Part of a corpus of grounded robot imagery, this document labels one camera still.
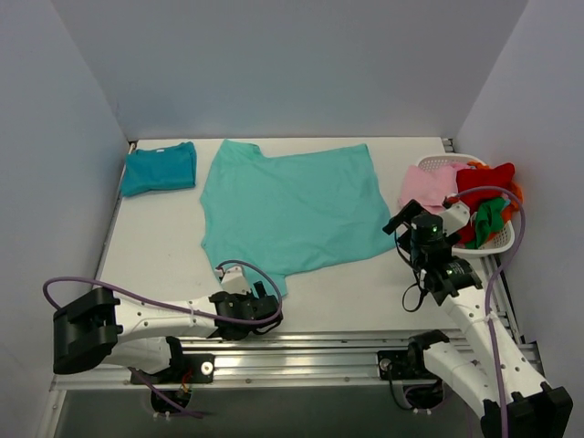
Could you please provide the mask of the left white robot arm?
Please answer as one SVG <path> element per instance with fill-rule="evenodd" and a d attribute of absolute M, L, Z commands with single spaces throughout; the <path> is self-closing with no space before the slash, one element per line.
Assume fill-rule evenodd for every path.
<path fill-rule="evenodd" d="M 267 294 L 260 282 L 253 290 L 184 302 L 98 287 L 55 311 L 53 371 L 72 375 L 110 364 L 174 382 L 185 367 L 181 338 L 241 340 L 282 319 L 280 293 Z"/>

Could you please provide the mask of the mint green t shirt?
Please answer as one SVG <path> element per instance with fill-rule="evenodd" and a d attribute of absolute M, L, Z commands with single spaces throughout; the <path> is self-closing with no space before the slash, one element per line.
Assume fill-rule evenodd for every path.
<path fill-rule="evenodd" d="M 200 203 L 201 247 L 211 267 L 242 260 L 285 292 L 288 276 L 379 256 L 391 213 L 366 144 L 265 156 L 253 143 L 225 140 Z"/>

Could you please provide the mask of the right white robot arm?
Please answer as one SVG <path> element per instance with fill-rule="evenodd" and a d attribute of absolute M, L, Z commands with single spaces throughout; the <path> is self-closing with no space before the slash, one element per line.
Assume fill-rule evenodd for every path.
<path fill-rule="evenodd" d="M 482 283 L 470 263 L 454 255 L 456 232 L 469 209 L 452 203 L 431 214 L 410 200 L 384 226 L 412 270 L 422 297 L 455 323 L 475 354 L 465 359 L 439 329 L 409 340 L 405 365 L 446 383 L 475 413 L 485 437 L 561 437 L 574 403 L 563 387 L 552 387 L 535 369 L 491 308 L 493 285 Z"/>

